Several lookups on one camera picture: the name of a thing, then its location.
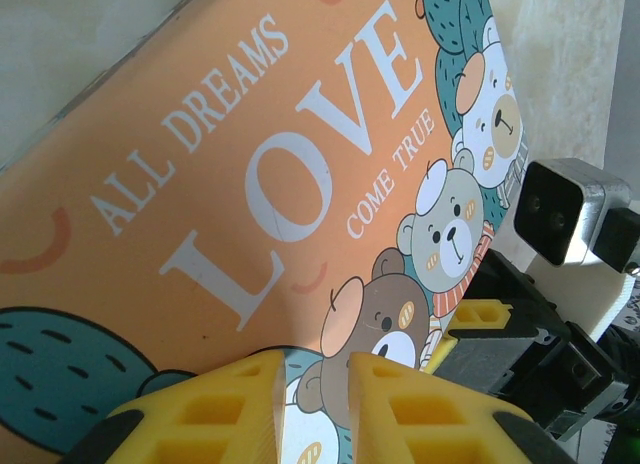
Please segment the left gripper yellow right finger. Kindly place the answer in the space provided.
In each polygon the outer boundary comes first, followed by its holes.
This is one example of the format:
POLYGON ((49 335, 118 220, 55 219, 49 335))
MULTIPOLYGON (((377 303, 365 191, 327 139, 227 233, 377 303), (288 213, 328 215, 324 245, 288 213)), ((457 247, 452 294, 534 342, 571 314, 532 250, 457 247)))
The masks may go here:
POLYGON ((558 447, 518 407, 368 353, 350 357, 357 463, 555 463, 558 447))

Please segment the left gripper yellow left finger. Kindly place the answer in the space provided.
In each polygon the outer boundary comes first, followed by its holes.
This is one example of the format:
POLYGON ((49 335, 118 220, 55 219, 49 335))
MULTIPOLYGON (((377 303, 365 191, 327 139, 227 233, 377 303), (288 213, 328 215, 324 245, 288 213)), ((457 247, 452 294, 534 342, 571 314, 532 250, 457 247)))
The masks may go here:
POLYGON ((67 463, 276 463, 285 358, 269 350, 115 409, 67 463))

